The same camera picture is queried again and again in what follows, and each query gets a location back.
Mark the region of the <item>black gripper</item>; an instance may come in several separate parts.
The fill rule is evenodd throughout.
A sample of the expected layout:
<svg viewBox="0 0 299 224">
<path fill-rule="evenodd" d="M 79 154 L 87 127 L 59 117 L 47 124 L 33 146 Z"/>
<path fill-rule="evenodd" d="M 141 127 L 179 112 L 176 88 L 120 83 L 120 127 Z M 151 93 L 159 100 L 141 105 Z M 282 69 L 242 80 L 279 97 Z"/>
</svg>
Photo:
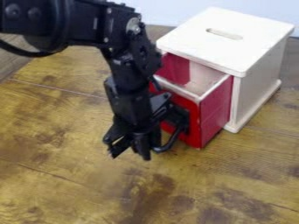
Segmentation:
<svg viewBox="0 0 299 224">
<path fill-rule="evenodd" d="M 113 77 L 105 79 L 104 89 L 113 112 L 112 126 L 103 136 L 108 154 L 116 158 L 132 145 L 143 160 L 149 161 L 151 150 L 161 146 L 160 122 L 174 108 L 172 95 L 152 93 L 148 83 L 127 92 Z"/>
</svg>

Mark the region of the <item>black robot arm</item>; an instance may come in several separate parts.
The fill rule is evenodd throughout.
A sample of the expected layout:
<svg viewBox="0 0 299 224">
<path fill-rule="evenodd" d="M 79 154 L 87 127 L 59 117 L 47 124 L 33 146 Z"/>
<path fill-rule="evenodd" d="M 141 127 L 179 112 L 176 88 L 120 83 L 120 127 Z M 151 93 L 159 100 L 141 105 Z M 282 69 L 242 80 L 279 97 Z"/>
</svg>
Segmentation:
<svg viewBox="0 0 299 224">
<path fill-rule="evenodd" d="M 0 40 L 0 48 L 39 58 L 69 46 L 96 47 L 108 63 L 104 81 L 113 125 L 103 137 L 115 158 L 131 149 L 144 160 L 161 144 L 160 122 L 168 114 L 168 94 L 152 94 L 161 54 L 151 42 L 141 15 L 132 7 L 108 0 L 0 0 L 0 33 L 21 35 L 33 52 Z"/>
</svg>

